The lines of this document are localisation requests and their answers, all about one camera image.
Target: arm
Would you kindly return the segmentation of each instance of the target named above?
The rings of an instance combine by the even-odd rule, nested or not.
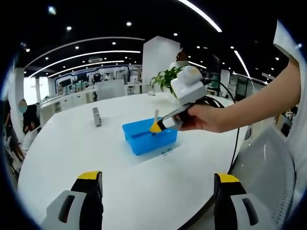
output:
[[[247,126],[275,116],[299,103],[301,95],[299,64],[290,59],[288,66],[258,93],[225,108],[220,114],[221,131]]]
[[[11,113],[9,112],[8,115],[6,116],[6,120],[5,120],[5,127],[8,125],[9,119],[10,119]]]

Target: white pillar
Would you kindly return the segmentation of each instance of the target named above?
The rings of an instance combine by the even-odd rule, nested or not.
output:
[[[167,70],[176,61],[180,43],[164,37],[155,37],[143,46],[142,82],[149,84],[160,71]]]
[[[41,102],[41,98],[40,98],[39,77],[35,78],[35,91],[36,91],[37,102],[40,103]]]
[[[11,121],[20,142],[24,139],[23,114],[18,110],[18,103],[24,98],[24,68],[16,68],[9,75],[8,100],[11,107]]]
[[[228,70],[222,69],[221,83],[228,88],[229,80],[230,80],[230,72]],[[220,86],[220,90],[223,94],[223,97],[225,97],[227,95],[227,90],[223,86]]]
[[[55,78],[48,78],[49,97],[56,95]]]

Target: human hand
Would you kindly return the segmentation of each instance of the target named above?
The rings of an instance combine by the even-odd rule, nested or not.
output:
[[[194,105],[188,109],[188,114],[192,117],[184,122],[180,131],[202,129],[210,132],[225,132],[224,119],[225,110],[214,108],[210,105]]]

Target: paintbrush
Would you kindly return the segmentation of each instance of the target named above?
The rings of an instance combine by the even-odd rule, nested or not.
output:
[[[159,117],[159,110],[156,109],[155,112],[154,112],[154,121],[153,123],[156,123],[158,121],[158,117]]]

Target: window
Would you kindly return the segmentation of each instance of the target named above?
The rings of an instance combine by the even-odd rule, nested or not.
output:
[[[40,92],[40,100],[41,101],[46,96],[49,96],[49,86],[48,86],[48,78],[47,77],[40,77],[39,78],[39,92]]]
[[[24,78],[24,99],[28,105],[37,103],[35,78]]]

